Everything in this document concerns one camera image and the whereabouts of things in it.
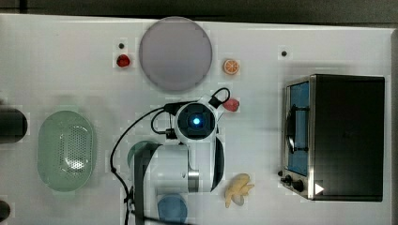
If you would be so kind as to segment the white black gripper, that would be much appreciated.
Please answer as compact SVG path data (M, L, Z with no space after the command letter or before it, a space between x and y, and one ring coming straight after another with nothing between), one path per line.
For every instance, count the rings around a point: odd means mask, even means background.
M221 105L217 97L204 95L181 106L174 119L177 139L184 144L214 143L222 116L218 111Z

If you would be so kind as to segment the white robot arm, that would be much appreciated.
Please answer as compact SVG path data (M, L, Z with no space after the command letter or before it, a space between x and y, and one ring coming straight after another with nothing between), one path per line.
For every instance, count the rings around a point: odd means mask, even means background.
M222 102L204 95L195 101L168 103L172 116L163 131L167 143L142 141L129 153L133 199L128 207L135 225L153 221L181 225L188 218L184 196L210 192L224 173L224 150L218 138Z

